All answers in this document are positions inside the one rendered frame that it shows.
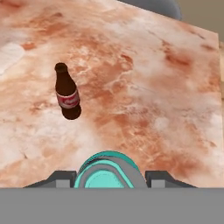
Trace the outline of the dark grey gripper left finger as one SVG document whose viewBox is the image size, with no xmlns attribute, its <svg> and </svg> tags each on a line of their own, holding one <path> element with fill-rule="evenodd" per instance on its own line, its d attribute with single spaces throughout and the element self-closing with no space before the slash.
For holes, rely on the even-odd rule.
<svg viewBox="0 0 224 224">
<path fill-rule="evenodd" d="M 76 171 L 55 171 L 47 179 L 28 185 L 28 188 L 73 188 L 76 177 Z"/>
</svg>

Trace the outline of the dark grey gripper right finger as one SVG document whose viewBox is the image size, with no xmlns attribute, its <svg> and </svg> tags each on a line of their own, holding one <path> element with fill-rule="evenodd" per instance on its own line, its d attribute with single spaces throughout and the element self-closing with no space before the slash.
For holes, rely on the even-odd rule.
<svg viewBox="0 0 224 224">
<path fill-rule="evenodd" d="M 168 171 L 146 171 L 144 177 L 149 188 L 193 188 L 193 185 L 176 180 Z"/>
</svg>

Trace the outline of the teal and grey can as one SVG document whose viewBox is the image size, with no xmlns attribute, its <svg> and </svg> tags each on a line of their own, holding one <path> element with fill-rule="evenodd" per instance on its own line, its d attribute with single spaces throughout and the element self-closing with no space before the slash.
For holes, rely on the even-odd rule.
<svg viewBox="0 0 224 224">
<path fill-rule="evenodd" d="M 147 188 L 147 184 L 131 158 L 118 151 L 105 150 L 84 162 L 73 187 Z"/>
</svg>

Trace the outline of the brown bottle with red label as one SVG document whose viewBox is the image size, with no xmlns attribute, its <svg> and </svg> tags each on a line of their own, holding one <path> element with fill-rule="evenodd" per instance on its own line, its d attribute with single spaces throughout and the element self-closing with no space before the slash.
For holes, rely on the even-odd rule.
<svg viewBox="0 0 224 224">
<path fill-rule="evenodd" d="M 78 88 L 68 72 L 65 63 L 57 63 L 55 91 L 62 115 L 67 120 L 77 119 L 81 115 L 80 96 Z"/>
</svg>

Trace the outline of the grey stool seat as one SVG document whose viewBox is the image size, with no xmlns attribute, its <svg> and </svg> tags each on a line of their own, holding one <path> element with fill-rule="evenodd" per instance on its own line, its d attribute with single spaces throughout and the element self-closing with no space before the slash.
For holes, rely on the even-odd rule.
<svg viewBox="0 0 224 224">
<path fill-rule="evenodd" d="M 119 0 L 120 2 L 152 11 L 157 14 L 182 20 L 182 13 L 176 0 Z"/>
</svg>

